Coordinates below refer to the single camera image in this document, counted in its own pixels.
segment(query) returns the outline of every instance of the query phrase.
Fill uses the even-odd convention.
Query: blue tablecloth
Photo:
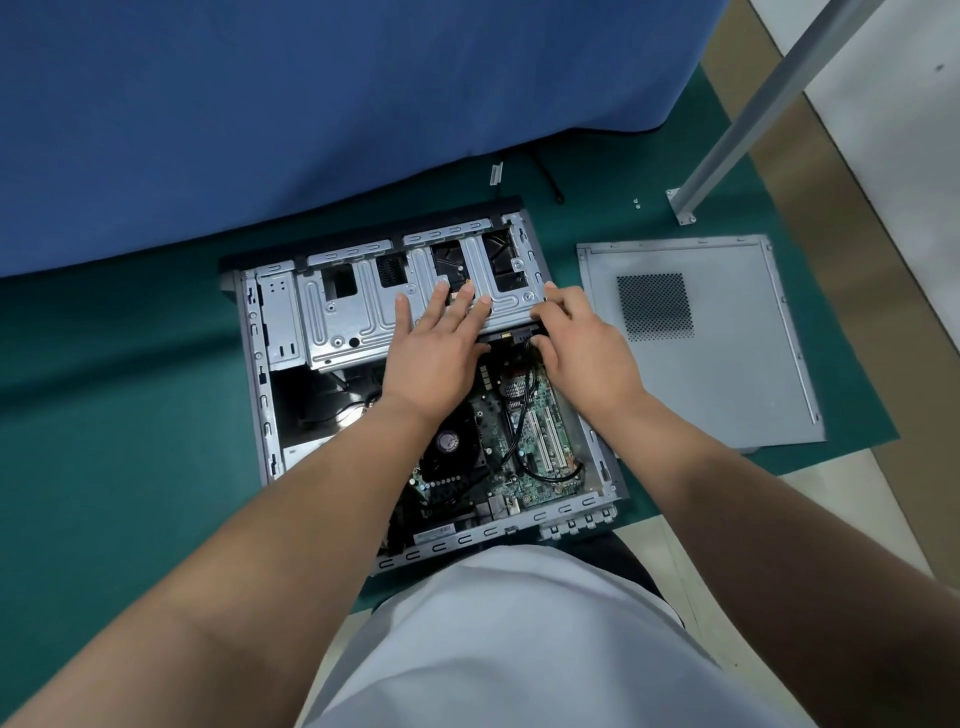
[[[0,276],[660,125],[725,0],[8,0]]]

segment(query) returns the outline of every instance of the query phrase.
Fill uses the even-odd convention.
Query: metal table leg
[[[859,30],[883,0],[830,0],[794,44],[740,115],[684,185],[666,192],[677,222],[697,221],[696,209],[710,190],[780,117],[813,78]]]

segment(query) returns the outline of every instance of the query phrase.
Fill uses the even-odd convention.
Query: circuit board
[[[515,516],[584,484],[536,350],[505,337],[481,357],[469,394],[411,473],[383,552]]]
[[[516,455],[522,458],[527,470],[551,478],[563,478],[574,472],[576,463],[573,451],[566,436],[560,411],[553,388],[541,365],[534,367],[533,396],[524,414],[523,428]],[[512,397],[522,395],[524,378],[515,377],[491,386],[500,386],[502,391]],[[519,400],[507,400],[491,396],[484,392],[470,398],[474,411],[483,413],[478,417],[480,441],[489,462],[500,463],[510,448],[505,433],[505,410],[509,412],[511,431],[516,432],[517,419],[523,409]],[[569,480],[557,483],[537,480],[508,459],[503,471],[495,473],[487,482],[490,495],[500,494],[513,497],[521,508],[528,508],[548,500],[573,495],[582,485],[582,477],[577,475]]]

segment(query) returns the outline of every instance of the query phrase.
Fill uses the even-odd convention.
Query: small metal part
[[[507,513],[507,501],[500,494],[489,498],[487,503],[490,505],[490,515],[495,519],[505,519],[510,515]]]
[[[437,449],[445,454],[450,454],[456,448],[460,447],[460,435],[453,430],[444,430],[437,435]]]

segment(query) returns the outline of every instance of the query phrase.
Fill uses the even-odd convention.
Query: finger
[[[446,294],[450,290],[450,284],[440,279],[437,285],[433,287],[433,295],[430,297],[430,303],[426,305],[423,315],[417,321],[414,331],[429,331],[437,325],[440,317],[444,315],[444,306],[446,306]]]
[[[444,317],[437,323],[437,331],[453,333],[457,330],[460,322],[467,315],[467,309],[470,308],[470,302],[473,301],[473,283],[468,280],[460,290],[457,291],[457,297],[453,303],[447,307]]]
[[[540,358],[543,359],[543,366],[546,368],[546,375],[550,378],[560,370],[560,358],[557,356],[557,350],[553,348],[553,342],[548,336],[537,334],[530,343],[537,347],[540,352]]]
[[[540,322],[546,326],[546,330],[550,333],[562,331],[564,327],[570,326],[571,323],[566,312],[552,301],[535,305],[530,309],[530,316],[540,319]]]
[[[491,297],[481,296],[480,300],[473,305],[470,313],[464,317],[464,320],[457,327],[457,335],[463,336],[469,342],[476,341],[483,325],[487,323],[491,308],[493,308]]]
[[[413,315],[410,313],[410,299],[402,293],[396,294],[394,301],[394,317],[396,325],[394,326],[394,343],[404,338],[410,333],[410,325]]]
[[[590,307],[587,294],[579,285],[571,285],[569,288],[547,288],[544,286],[543,293],[548,301],[563,306],[574,321],[593,316],[593,309]]]

